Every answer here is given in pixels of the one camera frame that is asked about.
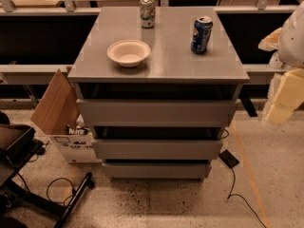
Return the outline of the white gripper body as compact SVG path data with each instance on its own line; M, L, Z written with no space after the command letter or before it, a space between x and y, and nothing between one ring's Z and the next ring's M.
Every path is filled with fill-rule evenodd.
M269 87L262 122L265 125L283 125L303 103L304 69L276 74Z

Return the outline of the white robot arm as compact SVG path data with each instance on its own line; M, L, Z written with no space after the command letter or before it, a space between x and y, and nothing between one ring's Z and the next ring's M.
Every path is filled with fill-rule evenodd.
M263 124L275 129L304 103L304 2L281 28L262 39L258 47L265 51L276 49L275 58L292 68L274 76L263 109Z

